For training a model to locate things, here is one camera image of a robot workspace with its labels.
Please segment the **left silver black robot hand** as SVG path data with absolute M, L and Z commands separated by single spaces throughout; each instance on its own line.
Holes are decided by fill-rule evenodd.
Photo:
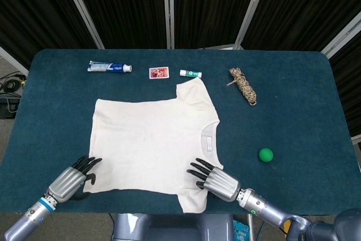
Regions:
M 88 157 L 87 155 L 80 157 L 50 184 L 44 194 L 45 198 L 57 203 L 86 198 L 90 194 L 89 192 L 78 195 L 76 192 L 87 181 L 90 181 L 90 185 L 95 184 L 96 175 L 94 173 L 89 174 L 89 171 L 101 161 L 102 158 Z

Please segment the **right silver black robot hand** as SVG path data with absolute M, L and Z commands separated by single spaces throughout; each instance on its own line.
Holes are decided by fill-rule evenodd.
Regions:
M 199 189 L 206 189 L 226 202 L 236 200 L 240 192 L 240 182 L 236 178 L 200 158 L 196 158 L 196 162 L 191 162 L 190 166 L 193 169 L 186 172 L 197 178 L 196 186 Z

